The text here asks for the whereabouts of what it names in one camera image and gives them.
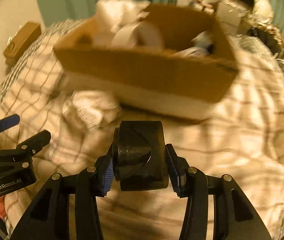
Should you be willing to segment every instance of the bed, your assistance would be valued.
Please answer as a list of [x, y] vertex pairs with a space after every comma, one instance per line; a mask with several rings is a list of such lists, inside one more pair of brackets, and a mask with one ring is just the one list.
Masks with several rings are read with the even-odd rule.
[[[51, 174], [78, 173], [106, 153], [120, 120], [161, 120], [165, 140], [173, 144], [178, 155], [208, 175], [234, 176], [272, 237], [281, 239], [284, 236], [284, 60], [274, 60], [268, 48], [255, 37], [230, 38], [242, 62], [242, 72], [218, 105], [215, 118], [194, 125], [126, 106], [120, 110], [119, 105], [110, 103], [112, 109], [121, 111], [121, 116], [103, 128], [81, 132], [64, 114], [65, 102], [70, 98], [63, 90], [67, 77], [52, 52], [54, 43], [81, 23], [81, 20], [66, 20], [45, 29], [0, 86], [0, 119], [13, 113], [21, 116], [20, 125], [0, 134], [0, 148], [14, 148], [43, 129], [52, 133], [50, 145], [34, 157], [38, 181], [5, 197], [8, 235]], [[99, 107], [104, 111], [109, 106]], [[241, 114], [230, 118], [238, 112]], [[234, 141], [221, 144], [221, 140], [232, 137], [242, 140], [241, 144], [234, 145]], [[98, 200], [106, 239], [178, 238], [186, 201], [178, 199], [170, 186], [154, 192], [118, 193], [117, 185], [107, 197]], [[210, 207], [207, 239], [212, 238], [212, 215]]]

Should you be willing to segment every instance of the crumpled white fabric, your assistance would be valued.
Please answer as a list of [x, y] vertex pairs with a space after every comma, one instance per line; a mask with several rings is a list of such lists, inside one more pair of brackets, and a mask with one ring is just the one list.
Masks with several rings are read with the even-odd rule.
[[115, 34], [122, 26], [136, 22], [149, 4], [150, 2], [145, 0], [98, 0], [95, 19], [100, 31]]
[[64, 102], [62, 115], [70, 125], [91, 132], [113, 122], [119, 116], [120, 109], [118, 102], [109, 93], [78, 91]]
[[94, 19], [99, 33], [94, 46], [133, 48], [138, 43], [151, 48], [164, 48], [160, 30], [152, 23], [140, 21], [148, 12], [148, 1], [98, 0]]

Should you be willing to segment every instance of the metal pin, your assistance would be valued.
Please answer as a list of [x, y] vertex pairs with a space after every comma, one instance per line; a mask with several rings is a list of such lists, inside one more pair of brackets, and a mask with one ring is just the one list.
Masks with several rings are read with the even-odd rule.
[[198, 170], [196, 169], [196, 167], [189, 167], [189, 168], [187, 169], [187, 171], [188, 171], [189, 173], [196, 173]]
[[29, 166], [29, 163], [22, 163], [23, 168], [27, 168]]
[[87, 172], [95, 172], [96, 170], [97, 170], [97, 168], [94, 167], [94, 166], [89, 166], [89, 167], [87, 167], [87, 169], [86, 169]]
[[54, 173], [51, 178], [52, 178], [53, 180], [60, 179], [60, 174]]
[[223, 179], [226, 180], [226, 181], [231, 181], [232, 177], [230, 175], [226, 174], [226, 175], [223, 176]]

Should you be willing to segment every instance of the plaid bedsheet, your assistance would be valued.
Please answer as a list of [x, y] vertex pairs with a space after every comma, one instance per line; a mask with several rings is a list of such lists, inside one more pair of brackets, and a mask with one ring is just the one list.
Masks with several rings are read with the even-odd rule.
[[[80, 134], [61, 115], [67, 95], [60, 90], [63, 71], [51, 50], [59, 35], [80, 23], [66, 21], [48, 28], [0, 88], [0, 119], [13, 113], [21, 116], [19, 126], [0, 134], [0, 148], [15, 148], [43, 129], [52, 133], [50, 145], [34, 157], [37, 183], [5, 197], [9, 234], [49, 176], [54, 172], [75, 174], [93, 164], [106, 153], [117, 125]], [[178, 155], [208, 175], [231, 174], [271, 235], [278, 238], [284, 232], [284, 63], [279, 68], [256, 38], [232, 41], [241, 74], [213, 118], [192, 125], [125, 108], [121, 119], [161, 120], [165, 140]], [[244, 45], [258, 48], [258, 53], [244, 52]], [[185, 204], [170, 187], [119, 194], [118, 184], [107, 197], [98, 199], [103, 232], [110, 239], [177, 239]], [[210, 233], [212, 216], [211, 207]]]

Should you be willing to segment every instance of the small cardboard box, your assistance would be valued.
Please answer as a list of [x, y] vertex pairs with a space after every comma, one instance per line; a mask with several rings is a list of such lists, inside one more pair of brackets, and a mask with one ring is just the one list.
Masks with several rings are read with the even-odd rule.
[[24, 51], [41, 35], [39, 23], [27, 22], [5, 48], [3, 55], [6, 63], [13, 66], [18, 62]]
[[[160, 114], [203, 120], [210, 116], [238, 73], [233, 50], [214, 16], [189, 8], [151, 4], [144, 19], [162, 33], [165, 50], [95, 47], [95, 18], [59, 41], [54, 51], [73, 89], [113, 92], [120, 102]], [[207, 57], [181, 58], [203, 31], [214, 36]]]

